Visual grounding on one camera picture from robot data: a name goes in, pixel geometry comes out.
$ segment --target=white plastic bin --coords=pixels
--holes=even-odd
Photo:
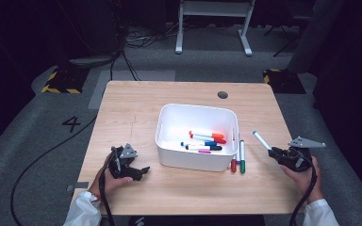
[[[186,150],[181,142],[190,142],[189,131],[223,134],[226,141],[221,151],[199,153]],[[156,145],[160,163],[168,167],[224,171],[239,151],[237,115],[225,108],[202,105],[164,105],[156,129]]]

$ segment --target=chair leg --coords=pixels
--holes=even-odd
[[[272,26],[271,28],[270,28],[270,30],[268,30],[267,32],[266,32],[266,34],[264,34],[264,36],[267,36],[270,32],[272,32],[272,30],[275,28],[275,26]]]
[[[285,49],[288,48],[288,46],[290,46],[293,42],[295,42],[297,39],[299,39],[299,37],[291,40],[290,42],[288,42],[284,47],[282,47],[277,53],[275,53],[274,55],[272,55],[272,57],[277,57],[281,52],[283,52]]]
[[[289,39],[289,35],[288,35],[287,31],[284,29],[283,26],[281,26],[281,29],[282,29],[282,31],[284,31],[284,34],[287,37],[287,39]]]

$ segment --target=blue marker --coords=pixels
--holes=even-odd
[[[193,140],[188,142],[181,142],[181,146],[187,146],[187,145],[202,145],[202,146],[217,146],[217,143],[214,141],[199,141],[199,140]]]

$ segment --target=number 4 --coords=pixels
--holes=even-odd
[[[78,117],[72,116],[71,119],[69,119],[69,120],[67,120],[67,121],[64,121],[64,122],[62,123],[62,125],[71,125],[72,128],[70,129],[70,133],[72,133],[73,130],[74,130],[74,127],[75,127],[76,125],[80,125],[80,124],[81,124],[81,123],[77,123],[77,120],[78,120]]]

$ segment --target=marker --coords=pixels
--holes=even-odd
[[[236,172],[237,171],[237,160],[235,159],[235,155],[231,160],[231,171]]]
[[[243,139],[239,142],[240,150],[240,173],[245,173],[245,141]]]
[[[239,164],[240,163],[240,150],[238,150],[235,155],[236,155],[236,160],[237,160],[236,162],[237,162],[237,164]]]
[[[211,151],[199,150],[198,153],[211,153]]]
[[[187,145],[187,150],[210,150],[210,151],[221,151],[222,146],[203,146],[203,145]]]
[[[266,143],[266,141],[264,141],[264,139],[258,134],[258,132],[256,130],[254,130],[254,135],[258,139],[258,141],[260,141],[260,143],[263,144],[264,147],[266,147],[267,150],[272,151],[272,147],[270,147]]]
[[[224,135],[222,134],[207,133],[204,131],[195,131],[195,132],[189,131],[189,134],[203,136],[203,137],[224,138]]]
[[[214,142],[220,143],[220,144],[226,143],[224,139],[219,139],[219,138],[204,137],[204,136],[199,136],[199,135],[190,135],[190,137],[193,138],[193,139],[200,139],[200,140],[206,140],[206,141],[214,141]]]
[[[187,145],[203,145],[203,146],[217,146],[217,143],[214,141],[199,141],[199,140],[193,140],[188,142],[181,142],[181,146],[187,146]]]

